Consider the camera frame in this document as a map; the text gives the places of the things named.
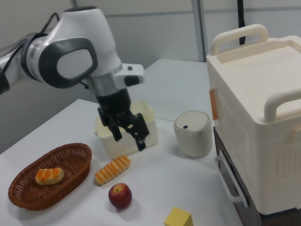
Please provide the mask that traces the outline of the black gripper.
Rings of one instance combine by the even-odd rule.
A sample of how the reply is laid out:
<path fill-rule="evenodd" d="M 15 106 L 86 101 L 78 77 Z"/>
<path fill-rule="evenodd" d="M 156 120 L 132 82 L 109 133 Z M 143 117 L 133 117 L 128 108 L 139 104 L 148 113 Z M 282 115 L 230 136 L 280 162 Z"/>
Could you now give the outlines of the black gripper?
<path fill-rule="evenodd" d="M 134 138 L 137 148 L 142 151 L 145 147 L 145 139 L 149 135 L 146 122 L 141 113 L 130 112 L 130 96 L 127 89 L 121 89 L 107 96 L 96 97 L 99 108 L 98 113 L 102 124 L 112 133 L 115 141 L 122 138 L 119 127 L 127 127 L 128 133 Z"/>

